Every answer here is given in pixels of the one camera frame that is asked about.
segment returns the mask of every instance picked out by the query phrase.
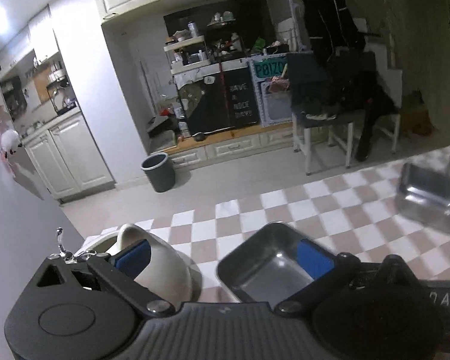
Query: license plate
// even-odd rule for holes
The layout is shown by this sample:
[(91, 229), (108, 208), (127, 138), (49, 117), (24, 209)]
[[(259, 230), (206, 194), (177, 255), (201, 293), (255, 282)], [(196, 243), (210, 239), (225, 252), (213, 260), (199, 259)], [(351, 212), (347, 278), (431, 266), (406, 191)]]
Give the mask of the license plate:
[(253, 67), (255, 68), (257, 78), (265, 79), (273, 76), (281, 76), (286, 63), (287, 57), (280, 56), (253, 62)]

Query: black backpack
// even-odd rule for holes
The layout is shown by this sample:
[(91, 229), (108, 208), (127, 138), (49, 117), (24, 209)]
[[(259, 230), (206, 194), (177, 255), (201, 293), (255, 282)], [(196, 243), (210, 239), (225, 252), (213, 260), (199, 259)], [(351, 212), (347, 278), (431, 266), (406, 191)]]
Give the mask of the black backpack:
[(357, 29), (345, 0), (303, 0), (305, 27), (313, 54), (325, 66), (337, 47), (363, 51), (365, 38)]

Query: drawer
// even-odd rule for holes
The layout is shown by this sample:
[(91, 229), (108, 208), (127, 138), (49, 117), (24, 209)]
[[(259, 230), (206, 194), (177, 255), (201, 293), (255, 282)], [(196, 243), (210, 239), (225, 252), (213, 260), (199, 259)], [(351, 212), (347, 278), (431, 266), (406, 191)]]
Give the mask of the drawer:
[(262, 146), (284, 143), (289, 143), (290, 145), (293, 143), (293, 130), (291, 127), (260, 133), (260, 144)]
[(260, 137), (256, 134), (207, 145), (206, 151), (207, 157), (209, 159), (214, 159), (229, 155), (237, 155), (250, 150), (259, 149), (260, 147)]
[(199, 162), (207, 160), (207, 154), (204, 147), (198, 147), (187, 151), (182, 151), (177, 154), (172, 154), (170, 159), (173, 162), (175, 169), (189, 167)]

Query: trash can rim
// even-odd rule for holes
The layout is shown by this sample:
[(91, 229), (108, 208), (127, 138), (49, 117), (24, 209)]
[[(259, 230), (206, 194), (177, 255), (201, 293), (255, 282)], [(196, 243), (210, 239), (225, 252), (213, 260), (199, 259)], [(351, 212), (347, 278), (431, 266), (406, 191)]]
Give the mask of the trash can rim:
[[(150, 166), (150, 167), (148, 167), (148, 168), (145, 168), (145, 167), (143, 166), (143, 164), (145, 163), (145, 161), (148, 161), (150, 158), (154, 158), (154, 157), (157, 157), (157, 156), (159, 156), (159, 155), (164, 155), (165, 157), (164, 157), (163, 160), (160, 161), (157, 165)], [(164, 153), (164, 152), (155, 153), (155, 154), (149, 155), (147, 158), (145, 158), (144, 161), (142, 162), (142, 166), (141, 166), (140, 168), (141, 168), (143, 171), (153, 170), (153, 169), (156, 169), (156, 168), (158, 168), (159, 166), (163, 165), (164, 162), (167, 161), (167, 160), (168, 160), (168, 154), (167, 154), (167, 153)]]

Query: checkered tablecloth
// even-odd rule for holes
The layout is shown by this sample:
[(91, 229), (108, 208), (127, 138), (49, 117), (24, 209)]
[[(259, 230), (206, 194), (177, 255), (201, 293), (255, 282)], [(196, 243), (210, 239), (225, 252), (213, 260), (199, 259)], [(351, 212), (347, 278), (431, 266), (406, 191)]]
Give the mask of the checkered tablecloth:
[[(449, 156), (450, 146), (137, 225), (180, 252), (201, 281), (199, 300), (203, 302), (230, 301), (216, 277), (217, 263), (272, 221), (287, 222), (334, 252), (351, 252), (365, 262), (381, 262), (387, 254), (399, 254), (420, 279), (450, 279), (450, 235), (406, 219), (394, 205), (404, 162), (442, 170)], [(88, 237), (84, 247), (96, 237)]]

